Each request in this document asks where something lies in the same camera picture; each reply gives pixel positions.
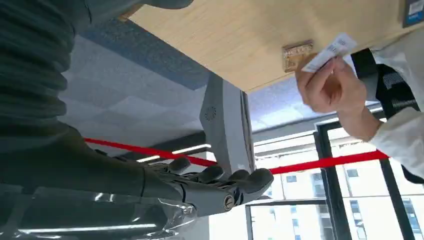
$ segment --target speaker grille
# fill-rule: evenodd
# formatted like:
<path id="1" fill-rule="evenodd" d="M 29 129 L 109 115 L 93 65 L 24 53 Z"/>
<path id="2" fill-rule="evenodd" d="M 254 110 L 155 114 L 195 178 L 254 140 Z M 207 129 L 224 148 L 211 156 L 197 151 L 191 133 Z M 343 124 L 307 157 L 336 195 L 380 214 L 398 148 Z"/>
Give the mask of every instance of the speaker grille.
<path id="1" fill-rule="evenodd" d="M 206 112 L 204 113 L 204 118 L 209 122 L 212 122 L 217 116 L 217 109 L 214 106 L 210 106 L 206 108 Z"/>

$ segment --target red line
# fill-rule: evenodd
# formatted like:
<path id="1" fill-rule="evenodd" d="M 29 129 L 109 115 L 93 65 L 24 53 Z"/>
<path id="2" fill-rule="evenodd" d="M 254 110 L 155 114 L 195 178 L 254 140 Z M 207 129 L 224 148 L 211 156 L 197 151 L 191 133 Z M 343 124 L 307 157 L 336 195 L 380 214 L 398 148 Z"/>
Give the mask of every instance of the red line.
<path id="1" fill-rule="evenodd" d="M 371 151 L 347 156 L 327 157 L 317 161 L 304 162 L 290 166 L 280 166 L 276 168 L 271 168 L 270 171 L 274 175 L 285 174 L 309 169 L 328 168 L 336 165 L 351 164 L 386 158 L 388 158 L 387 155 L 380 151 Z"/>
<path id="2" fill-rule="evenodd" d="M 184 154 L 173 154 L 171 152 L 157 150 L 157 149 L 148 148 L 148 147 L 133 146 L 133 145 L 121 144 L 117 142 L 97 140 L 92 138 L 85 138 L 85 141 L 92 144 L 124 149 L 124 150 L 132 151 L 132 152 L 136 152 L 140 154 L 146 154 L 151 156 L 159 155 L 161 158 L 164 158 L 164 159 L 177 159 L 177 158 L 185 157 L 185 158 L 188 158 L 188 160 L 190 160 L 192 164 L 196 164 L 196 165 L 204 166 L 204 167 L 209 167 L 209 166 L 217 164 L 214 161 L 209 161 L 209 160 L 205 160 L 205 159 L 194 157 L 194 156 L 186 156 Z M 276 168 L 271 168 L 270 171 L 274 175 L 285 174 L 285 173 L 304 171 L 309 169 L 328 168 L 328 167 L 333 167 L 336 165 L 351 164 L 351 163 L 365 162 L 365 161 L 378 160 L 378 159 L 387 159 L 387 158 L 388 156 L 380 151 L 371 151 L 371 152 L 364 152 L 359 154 L 352 154 L 348 156 L 327 157 L 317 161 L 304 162 L 304 163 L 294 164 L 290 166 L 280 166 Z"/>

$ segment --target card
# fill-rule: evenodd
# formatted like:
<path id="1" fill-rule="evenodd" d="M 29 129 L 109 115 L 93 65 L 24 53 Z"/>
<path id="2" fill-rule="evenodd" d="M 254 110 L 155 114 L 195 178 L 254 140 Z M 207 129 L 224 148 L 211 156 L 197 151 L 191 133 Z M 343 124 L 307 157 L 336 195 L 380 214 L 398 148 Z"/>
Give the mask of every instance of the card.
<path id="1" fill-rule="evenodd" d="M 346 54 L 350 53 L 357 45 L 357 42 L 354 41 L 350 36 L 348 36 L 346 33 L 341 33 L 330 45 L 324 48 L 308 64 L 306 64 L 302 68 L 302 71 L 315 73 L 330 59 L 336 56 L 345 56 Z"/>

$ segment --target light wood surface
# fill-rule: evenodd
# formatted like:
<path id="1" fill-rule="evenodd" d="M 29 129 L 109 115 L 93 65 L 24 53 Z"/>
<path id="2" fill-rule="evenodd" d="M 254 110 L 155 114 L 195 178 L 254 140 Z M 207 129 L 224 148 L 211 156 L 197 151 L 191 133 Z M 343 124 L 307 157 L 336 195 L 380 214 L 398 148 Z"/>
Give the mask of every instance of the light wood surface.
<path id="1" fill-rule="evenodd" d="M 314 52 L 348 33 L 356 51 L 401 36 L 404 0 L 194 0 L 179 10 L 143 6 L 130 19 L 243 91 L 287 79 L 282 46 Z"/>

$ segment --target human hand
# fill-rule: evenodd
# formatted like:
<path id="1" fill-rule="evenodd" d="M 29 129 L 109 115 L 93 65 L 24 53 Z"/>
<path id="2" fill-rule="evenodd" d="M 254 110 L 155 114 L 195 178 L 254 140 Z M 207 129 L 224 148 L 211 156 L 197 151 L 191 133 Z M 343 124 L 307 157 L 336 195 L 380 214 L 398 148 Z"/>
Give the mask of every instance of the human hand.
<path id="1" fill-rule="evenodd" d="M 305 72 L 302 68 L 313 58 L 302 61 L 295 72 L 297 87 L 303 103 L 314 112 L 361 114 L 365 107 L 367 89 L 352 68 L 341 58 L 329 60 L 319 71 Z"/>

